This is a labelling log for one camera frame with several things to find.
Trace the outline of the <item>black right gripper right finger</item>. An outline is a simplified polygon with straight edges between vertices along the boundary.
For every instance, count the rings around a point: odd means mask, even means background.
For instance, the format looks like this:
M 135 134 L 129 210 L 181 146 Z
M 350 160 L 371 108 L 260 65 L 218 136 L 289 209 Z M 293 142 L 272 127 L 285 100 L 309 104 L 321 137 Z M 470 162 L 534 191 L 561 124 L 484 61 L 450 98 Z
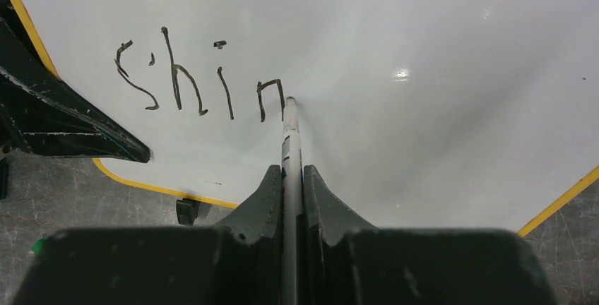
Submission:
M 303 195 L 309 228 L 329 247 L 340 243 L 347 233 L 377 230 L 327 187 L 315 165 L 304 167 Z

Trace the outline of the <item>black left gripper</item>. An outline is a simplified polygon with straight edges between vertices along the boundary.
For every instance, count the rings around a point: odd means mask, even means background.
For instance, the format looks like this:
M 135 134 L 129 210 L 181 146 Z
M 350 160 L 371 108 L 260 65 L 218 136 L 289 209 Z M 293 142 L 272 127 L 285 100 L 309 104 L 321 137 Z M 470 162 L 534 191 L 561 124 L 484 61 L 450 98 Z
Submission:
M 1 0 L 1 125 L 25 153 L 150 160 L 147 145 L 45 68 L 11 0 Z

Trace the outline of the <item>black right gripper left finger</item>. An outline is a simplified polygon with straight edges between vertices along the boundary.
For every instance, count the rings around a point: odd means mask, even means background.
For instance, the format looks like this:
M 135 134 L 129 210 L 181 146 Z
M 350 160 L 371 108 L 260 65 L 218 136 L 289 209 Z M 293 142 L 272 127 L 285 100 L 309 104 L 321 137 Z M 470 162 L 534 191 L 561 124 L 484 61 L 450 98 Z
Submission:
M 268 231 L 270 225 L 277 227 L 281 189 L 281 168 L 279 165 L 271 165 L 255 192 L 217 222 L 215 227 L 224 229 L 240 243 L 255 244 Z

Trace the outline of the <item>black-capped whiteboard marker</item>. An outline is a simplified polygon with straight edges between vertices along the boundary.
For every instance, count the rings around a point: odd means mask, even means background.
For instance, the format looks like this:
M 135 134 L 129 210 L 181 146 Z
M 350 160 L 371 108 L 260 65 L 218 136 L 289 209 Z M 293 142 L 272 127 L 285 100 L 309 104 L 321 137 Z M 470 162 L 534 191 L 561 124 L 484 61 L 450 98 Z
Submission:
M 283 251 L 281 262 L 281 304 L 299 304 L 300 250 L 297 217 L 302 214 L 302 155 L 299 112 L 295 98 L 287 97 L 283 109 Z

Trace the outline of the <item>yellow-framed whiteboard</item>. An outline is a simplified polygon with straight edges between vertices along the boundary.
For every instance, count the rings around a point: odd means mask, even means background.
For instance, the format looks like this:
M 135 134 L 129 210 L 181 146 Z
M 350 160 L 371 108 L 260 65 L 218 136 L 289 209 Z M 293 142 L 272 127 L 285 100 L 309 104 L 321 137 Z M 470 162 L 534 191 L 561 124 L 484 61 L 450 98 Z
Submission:
M 598 0 L 13 0 L 130 186 L 240 204 L 303 162 L 380 227 L 527 232 L 598 168 Z

